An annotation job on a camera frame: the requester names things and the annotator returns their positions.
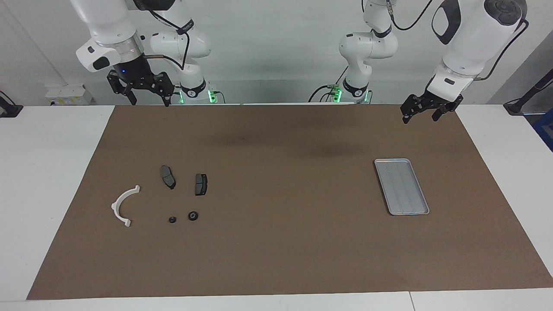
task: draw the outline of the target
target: white table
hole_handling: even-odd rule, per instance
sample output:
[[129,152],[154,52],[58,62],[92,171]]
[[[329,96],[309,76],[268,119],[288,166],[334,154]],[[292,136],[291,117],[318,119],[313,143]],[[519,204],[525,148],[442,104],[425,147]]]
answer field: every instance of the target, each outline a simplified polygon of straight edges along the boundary
[[[0,310],[553,310],[553,288],[24,301],[112,111],[26,107],[0,120]],[[461,106],[458,114],[552,273],[553,153],[502,106]]]

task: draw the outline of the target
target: black cable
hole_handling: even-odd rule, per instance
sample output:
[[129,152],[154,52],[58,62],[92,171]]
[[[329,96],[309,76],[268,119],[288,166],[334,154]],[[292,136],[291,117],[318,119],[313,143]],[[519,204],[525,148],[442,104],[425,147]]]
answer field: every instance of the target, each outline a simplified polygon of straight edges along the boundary
[[323,85],[321,87],[319,87],[317,90],[315,90],[315,92],[313,92],[313,94],[311,94],[311,97],[309,97],[309,101],[308,102],[311,102],[311,100],[313,100],[313,97],[315,97],[315,95],[317,95],[317,93],[323,89],[329,89],[328,85]]
[[523,19],[522,21],[525,26],[524,26],[524,29],[519,32],[510,42],[509,44],[507,44],[507,46],[503,49],[503,51],[501,52],[501,54],[499,55],[499,57],[497,58],[497,60],[495,61],[495,64],[493,64],[493,67],[492,69],[490,70],[489,74],[483,78],[476,78],[475,81],[484,81],[484,80],[488,80],[489,77],[492,76],[493,74],[493,71],[495,70],[495,67],[497,67],[497,64],[499,64],[499,61],[501,60],[501,58],[503,57],[503,54],[505,54],[505,52],[509,49],[509,47],[511,46],[511,44],[513,44],[527,29],[528,27],[530,27],[530,23],[526,20],[526,19]]
[[227,103],[227,100],[225,99],[225,95],[221,91],[213,91],[213,94],[221,94],[223,95],[223,103]]
[[7,99],[9,99],[9,101],[12,102],[12,104],[15,106],[15,102],[14,102],[6,93],[4,93],[3,91],[0,91],[0,93],[1,93],[2,95],[4,95],[4,97],[6,97]]
[[[175,25],[174,23],[172,23],[168,19],[164,18],[163,16],[159,15],[158,13],[155,13],[152,10],[149,10],[149,12],[153,17],[161,19],[162,21],[168,23],[171,27],[175,28],[175,30],[181,29],[179,26]],[[179,64],[173,58],[163,55],[164,59],[167,59],[167,60],[170,60],[170,61],[174,62],[180,68],[180,70],[184,70],[184,66],[186,64],[186,57],[188,56],[188,48],[190,47],[190,35],[188,34],[188,31],[186,31],[184,34],[186,35],[186,49],[184,50],[184,57],[182,59],[182,65]]]
[[[551,86],[553,84],[553,81],[549,82],[549,84],[547,84],[546,86],[542,87],[541,89],[538,89],[538,91],[536,92],[536,94],[538,94],[539,92],[545,90],[546,88],[548,88],[549,86]],[[511,101],[508,101],[506,103],[504,103],[504,105],[507,105],[509,103],[512,103],[512,102],[515,102],[515,101],[519,101],[521,100],[522,97],[518,98],[518,99],[515,99],[515,100],[511,100]]]
[[338,80],[336,80],[336,83],[335,84],[338,84],[340,82],[340,80],[342,79],[342,77],[344,76],[344,74],[346,73],[347,69],[349,68],[349,65],[346,66],[346,68],[344,69],[344,71],[342,72],[342,74],[340,75],[340,77],[338,78]]
[[406,30],[409,30],[413,27],[415,27],[415,25],[417,25],[417,23],[420,21],[420,19],[422,18],[422,16],[424,15],[424,13],[426,12],[426,10],[428,10],[428,8],[430,7],[430,5],[432,4],[432,1],[433,0],[430,0],[428,2],[428,4],[426,5],[426,7],[424,7],[424,9],[422,10],[422,12],[420,13],[419,17],[415,20],[415,22],[407,27],[407,28],[401,28],[400,26],[398,26],[396,23],[395,23],[395,18],[394,18],[394,14],[391,14],[390,17],[392,18],[392,23],[394,23],[394,26],[398,29],[398,30],[401,30],[401,31],[406,31]]
[[322,98],[325,97],[325,96],[327,96],[327,97],[326,97],[326,100],[325,100],[325,102],[327,102],[327,101],[328,101],[328,98],[330,97],[330,95],[332,95],[332,92],[328,92],[328,93],[324,94],[323,96],[321,96],[321,99],[319,100],[319,102],[323,102],[323,101],[322,101]]

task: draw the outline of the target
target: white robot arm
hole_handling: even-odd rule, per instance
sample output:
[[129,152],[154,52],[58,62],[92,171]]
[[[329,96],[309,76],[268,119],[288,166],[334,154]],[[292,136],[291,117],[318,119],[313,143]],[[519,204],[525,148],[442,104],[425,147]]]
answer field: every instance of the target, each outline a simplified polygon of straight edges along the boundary
[[[135,0],[137,6],[143,0]],[[162,23],[175,29],[173,32],[160,32],[152,35],[150,44],[155,53],[166,55],[177,63],[168,60],[175,68],[181,87],[181,98],[186,103],[209,103],[208,84],[202,75],[201,67],[194,60],[211,53],[209,38],[194,27],[188,6],[184,0],[169,0],[172,5],[164,11],[155,11]]]
[[454,111],[463,100],[461,92],[477,80],[486,63],[522,23],[528,26],[527,10],[526,0],[443,1],[432,29],[447,52],[424,94],[410,95],[401,106],[404,123],[428,109],[436,109],[434,121]]
[[167,73],[154,75],[144,55],[137,29],[123,0],[71,0],[92,38],[77,50],[77,57],[91,72],[113,66],[107,76],[113,92],[137,99],[133,89],[148,90],[171,104],[175,86]]
[[347,34],[340,42],[340,54],[349,65],[345,78],[340,81],[342,101],[363,102],[372,74],[368,60],[390,58],[398,50],[387,0],[367,1],[363,19],[371,32]]
[[[206,90],[208,82],[205,81],[200,66],[192,59],[208,56],[211,47],[207,37],[194,29],[194,21],[190,18],[186,2],[126,1],[127,3],[125,0],[71,0],[92,36],[77,50],[77,57],[83,66],[91,72],[113,66],[113,70],[107,76],[113,92],[127,96],[133,105],[137,99],[132,90],[140,89],[160,95],[163,103],[169,106],[175,85],[165,72],[154,75],[148,59],[170,59],[180,78],[183,90],[181,97],[186,97],[190,101],[209,102],[210,96]],[[175,28],[175,32],[163,32],[152,36],[153,50],[163,55],[144,55],[137,29],[129,19],[127,5],[148,11],[162,23]]]

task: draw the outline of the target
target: white bracket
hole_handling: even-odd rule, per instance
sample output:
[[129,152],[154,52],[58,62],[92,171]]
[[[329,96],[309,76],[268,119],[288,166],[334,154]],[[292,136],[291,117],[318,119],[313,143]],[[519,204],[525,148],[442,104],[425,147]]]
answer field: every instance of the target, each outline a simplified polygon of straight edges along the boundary
[[115,203],[113,203],[111,205],[111,209],[113,210],[113,212],[115,213],[115,217],[117,217],[119,220],[123,221],[125,223],[125,226],[126,227],[129,227],[131,225],[131,220],[130,219],[127,219],[127,218],[123,218],[121,217],[121,215],[119,214],[119,207],[121,207],[121,203],[123,203],[123,201],[128,198],[129,196],[135,194],[135,193],[139,193],[140,192],[140,186],[137,185],[134,189],[131,189],[129,191],[126,191],[125,193],[123,193],[118,199],[117,201],[115,201]]

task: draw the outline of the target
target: silver tray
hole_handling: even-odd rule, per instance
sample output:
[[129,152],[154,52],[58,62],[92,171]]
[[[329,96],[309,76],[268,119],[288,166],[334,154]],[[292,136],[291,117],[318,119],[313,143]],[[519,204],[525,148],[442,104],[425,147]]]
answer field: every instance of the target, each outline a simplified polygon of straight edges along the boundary
[[411,161],[377,159],[374,165],[392,215],[426,215],[430,212]]

